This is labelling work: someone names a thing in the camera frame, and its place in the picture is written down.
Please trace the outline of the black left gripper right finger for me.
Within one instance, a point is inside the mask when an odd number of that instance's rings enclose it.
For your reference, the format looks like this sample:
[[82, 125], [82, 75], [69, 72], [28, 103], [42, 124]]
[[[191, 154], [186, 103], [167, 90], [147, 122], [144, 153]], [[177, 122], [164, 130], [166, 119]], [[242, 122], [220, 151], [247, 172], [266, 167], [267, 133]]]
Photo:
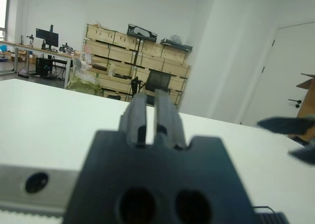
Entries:
[[182, 119], [173, 104], [170, 95], [162, 90], [155, 91], [155, 130], [166, 136], [169, 147], [185, 150], [185, 140]]

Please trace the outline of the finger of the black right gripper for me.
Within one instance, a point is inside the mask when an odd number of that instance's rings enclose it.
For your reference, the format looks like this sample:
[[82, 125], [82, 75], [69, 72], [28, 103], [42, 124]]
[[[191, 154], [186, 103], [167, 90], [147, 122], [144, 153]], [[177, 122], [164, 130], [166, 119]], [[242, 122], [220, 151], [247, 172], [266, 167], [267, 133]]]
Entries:
[[278, 134], [304, 135], [315, 126], [311, 118], [272, 117], [257, 122], [257, 125]]
[[310, 143], [308, 146], [305, 146], [300, 149], [290, 151], [289, 154], [309, 165], [315, 165], [315, 144]]

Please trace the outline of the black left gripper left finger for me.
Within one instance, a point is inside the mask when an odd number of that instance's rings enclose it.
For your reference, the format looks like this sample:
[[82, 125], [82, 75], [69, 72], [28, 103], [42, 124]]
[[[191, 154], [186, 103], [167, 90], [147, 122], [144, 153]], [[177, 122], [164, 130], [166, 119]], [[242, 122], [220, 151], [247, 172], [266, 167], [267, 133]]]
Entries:
[[146, 102], [145, 94], [135, 94], [120, 117], [119, 131], [126, 134], [126, 141], [130, 145], [144, 146], [146, 144]]

